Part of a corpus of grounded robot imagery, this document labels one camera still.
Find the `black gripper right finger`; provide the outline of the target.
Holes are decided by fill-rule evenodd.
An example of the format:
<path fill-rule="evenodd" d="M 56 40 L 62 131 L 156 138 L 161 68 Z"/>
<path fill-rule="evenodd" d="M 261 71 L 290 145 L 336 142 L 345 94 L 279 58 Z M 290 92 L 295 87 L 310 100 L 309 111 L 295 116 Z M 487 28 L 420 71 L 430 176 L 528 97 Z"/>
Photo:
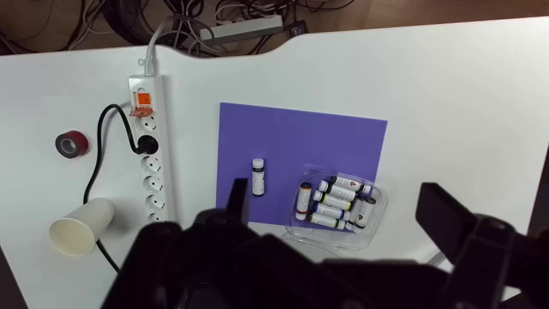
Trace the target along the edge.
<path fill-rule="evenodd" d="M 470 260 L 470 236 L 475 231 L 477 215 L 442 185 L 436 181 L 420 185 L 415 219 L 454 265 Z"/>

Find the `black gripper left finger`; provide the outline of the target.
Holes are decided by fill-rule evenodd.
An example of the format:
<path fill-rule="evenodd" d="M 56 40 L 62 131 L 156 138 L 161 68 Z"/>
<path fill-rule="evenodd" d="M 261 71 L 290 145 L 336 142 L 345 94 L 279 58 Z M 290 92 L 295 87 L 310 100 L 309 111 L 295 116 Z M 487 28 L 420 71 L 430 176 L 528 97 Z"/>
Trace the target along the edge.
<path fill-rule="evenodd" d="M 249 179 L 235 178 L 226 200 L 226 219 L 230 222 L 247 222 L 249 215 Z"/>

